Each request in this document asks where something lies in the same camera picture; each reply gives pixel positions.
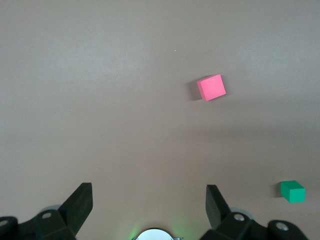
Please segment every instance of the cube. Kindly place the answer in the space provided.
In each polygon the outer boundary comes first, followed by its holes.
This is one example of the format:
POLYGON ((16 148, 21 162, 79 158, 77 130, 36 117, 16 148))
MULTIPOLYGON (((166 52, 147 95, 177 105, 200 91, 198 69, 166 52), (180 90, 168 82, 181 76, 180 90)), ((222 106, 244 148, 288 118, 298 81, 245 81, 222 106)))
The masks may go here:
POLYGON ((211 75, 196 82, 203 100, 209 101, 226 94, 220 74, 211 75))
POLYGON ((297 181, 282 181, 281 195, 284 196, 289 203, 304 202, 306 199, 306 189, 297 181))

